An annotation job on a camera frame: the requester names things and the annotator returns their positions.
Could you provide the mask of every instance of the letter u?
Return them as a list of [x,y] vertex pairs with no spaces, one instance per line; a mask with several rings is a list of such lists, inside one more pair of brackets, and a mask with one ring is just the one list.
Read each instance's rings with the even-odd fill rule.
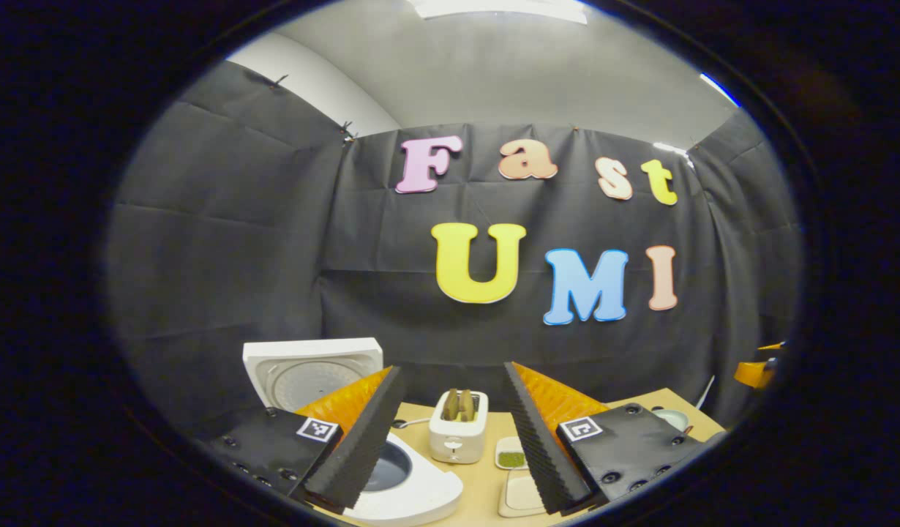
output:
[[437,239],[437,285],[444,294],[467,304],[491,304],[509,296],[518,281],[518,240],[527,231],[514,223],[490,226],[496,239],[496,276],[487,283],[470,278],[470,240],[479,231],[469,223],[439,223],[430,230]]

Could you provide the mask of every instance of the white wall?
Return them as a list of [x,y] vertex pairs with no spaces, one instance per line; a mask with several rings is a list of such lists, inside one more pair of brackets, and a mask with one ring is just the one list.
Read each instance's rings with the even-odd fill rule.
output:
[[365,90],[333,64],[282,34],[268,33],[226,60],[257,71],[298,94],[330,119],[353,121],[349,131],[359,136],[396,130],[400,126]]

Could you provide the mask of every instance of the green food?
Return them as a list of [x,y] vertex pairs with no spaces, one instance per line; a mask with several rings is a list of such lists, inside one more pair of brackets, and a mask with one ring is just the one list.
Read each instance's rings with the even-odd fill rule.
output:
[[499,464],[507,469],[518,468],[525,464],[525,454],[523,452],[500,452]]

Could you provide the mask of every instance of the screw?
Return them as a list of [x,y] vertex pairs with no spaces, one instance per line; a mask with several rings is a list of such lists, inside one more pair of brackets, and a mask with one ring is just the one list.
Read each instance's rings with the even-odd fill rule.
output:
[[621,476],[621,474],[617,471],[608,471],[605,476],[600,479],[600,481],[605,484],[616,483],[618,480],[620,480],[621,477],[623,476]]

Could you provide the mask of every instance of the pink letter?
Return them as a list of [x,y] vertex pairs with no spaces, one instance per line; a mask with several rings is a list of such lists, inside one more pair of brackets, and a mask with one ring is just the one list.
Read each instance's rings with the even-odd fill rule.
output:
[[675,257],[675,250],[666,244],[657,244],[646,249],[645,254],[651,259],[654,270],[654,293],[651,300],[648,300],[648,306],[655,311],[670,310],[678,304],[671,276],[671,259]]
[[[463,150],[463,140],[456,135],[413,139],[401,143],[401,148],[407,152],[404,160],[404,177],[394,187],[394,191],[399,194],[429,193],[437,189],[437,180],[430,177],[430,168],[433,167],[437,176],[443,176],[450,165],[450,154],[444,148],[460,152]],[[440,149],[431,156],[431,148]]]

